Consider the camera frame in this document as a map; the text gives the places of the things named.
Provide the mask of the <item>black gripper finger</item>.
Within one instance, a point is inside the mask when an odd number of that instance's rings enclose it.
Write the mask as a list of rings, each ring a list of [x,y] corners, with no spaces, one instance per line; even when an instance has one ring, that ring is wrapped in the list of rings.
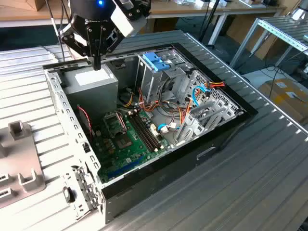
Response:
[[[97,70],[97,48],[93,29],[80,16],[73,15],[70,23],[60,30],[60,40],[82,57],[87,56],[94,70]]]
[[[116,27],[110,31],[101,26],[97,51],[97,70],[101,69],[101,57],[114,51],[124,39],[123,34]]]

